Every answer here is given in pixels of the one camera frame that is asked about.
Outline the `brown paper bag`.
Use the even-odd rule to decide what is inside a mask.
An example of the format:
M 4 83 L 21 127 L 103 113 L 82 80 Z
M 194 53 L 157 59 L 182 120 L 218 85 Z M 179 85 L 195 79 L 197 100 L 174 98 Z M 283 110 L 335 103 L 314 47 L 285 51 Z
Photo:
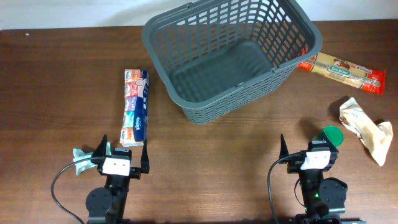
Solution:
M 391 122 L 375 124 L 353 97 L 340 106 L 339 121 L 357 135 L 372 158 L 382 167 L 394 136 Z

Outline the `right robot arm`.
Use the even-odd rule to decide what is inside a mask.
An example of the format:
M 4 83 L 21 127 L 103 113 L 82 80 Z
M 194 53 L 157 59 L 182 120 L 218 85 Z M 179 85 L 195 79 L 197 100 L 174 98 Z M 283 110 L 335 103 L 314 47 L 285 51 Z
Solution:
M 293 224 L 360 224 L 359 218 L 341 218 L 345 213 L 348 185 L 334 178 L 324 178 L 323 174 L 335 164 L 339 151 L 321 132 L 321 139 L 310 141 L 308 149 L 289 153 L 283 136 L 280 137 L 279 164 L 287 164 L 289 174 L 298 174 L 305 213 L 289 219 Z

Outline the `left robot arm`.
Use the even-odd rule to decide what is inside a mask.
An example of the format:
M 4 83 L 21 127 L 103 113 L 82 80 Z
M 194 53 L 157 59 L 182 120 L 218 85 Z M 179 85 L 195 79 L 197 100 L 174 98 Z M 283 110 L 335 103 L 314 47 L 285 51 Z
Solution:
M 144 141 L 141 165 L 132 167 L 132 151 L 115 148 L 107 155 L 107 135 L 104 135 L 98 147 L 94 150 L 90 161 L 97 165 L 100 175 L 106 177 L 103 187 L 92 190 L 86 198 L 88 223 L 131 223 L 123 218 L 131 179 L 139 180 L 142 174 L 150 171 L 147 142 Z

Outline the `grey plastic shopping basket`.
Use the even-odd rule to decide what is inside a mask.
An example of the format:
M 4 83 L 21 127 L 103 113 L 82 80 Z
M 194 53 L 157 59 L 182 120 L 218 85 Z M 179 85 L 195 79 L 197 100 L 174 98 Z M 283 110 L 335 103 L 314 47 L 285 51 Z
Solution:
M 322 48 L 293 0 L 211 0 L 149 19 L 142 41 L 170 98 L 205 124 L 277 90 Z

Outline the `green lidded small jar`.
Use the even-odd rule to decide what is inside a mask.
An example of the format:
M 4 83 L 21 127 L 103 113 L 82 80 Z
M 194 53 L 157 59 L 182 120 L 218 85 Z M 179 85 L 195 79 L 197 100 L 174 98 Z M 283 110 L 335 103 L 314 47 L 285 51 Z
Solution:
M 323 128 L 318 134 L 316 134 L 312 138 L 312 141 L 321 141 L 323 139 L 322 134 L 325 134 L 326 137 L 328 138 L 328 140 L 335 147 L 340 146 L 344 141 L 343 133 L 336 126 L 327 126 L 327 127 Z

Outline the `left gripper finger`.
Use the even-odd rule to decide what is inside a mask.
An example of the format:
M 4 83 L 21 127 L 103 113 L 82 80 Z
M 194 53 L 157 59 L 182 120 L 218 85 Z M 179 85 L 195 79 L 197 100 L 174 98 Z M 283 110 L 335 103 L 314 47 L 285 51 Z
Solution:
M 93 164 L 102 164 L 104 162 L 106 157 L 107 142 L 107 135 L 105 134 L 100 144 L 91 155 L 91 162 Z
M 147 141 L 145 140 L 141 154 L 141 172 L 143 174 L 148 174 L 149 171 L 150 171 L 150 163 L 149 163 L 149 156 L 147 153 Z

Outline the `San Remo spaghetti packet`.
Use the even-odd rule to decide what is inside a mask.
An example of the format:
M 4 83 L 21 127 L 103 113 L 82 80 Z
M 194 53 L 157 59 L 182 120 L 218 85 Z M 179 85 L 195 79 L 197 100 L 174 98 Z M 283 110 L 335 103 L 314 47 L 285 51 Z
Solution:
M 377 95 L 384 93 L 386 71 L 363 67 L 321 52 L 297 67 L 363 91 Z

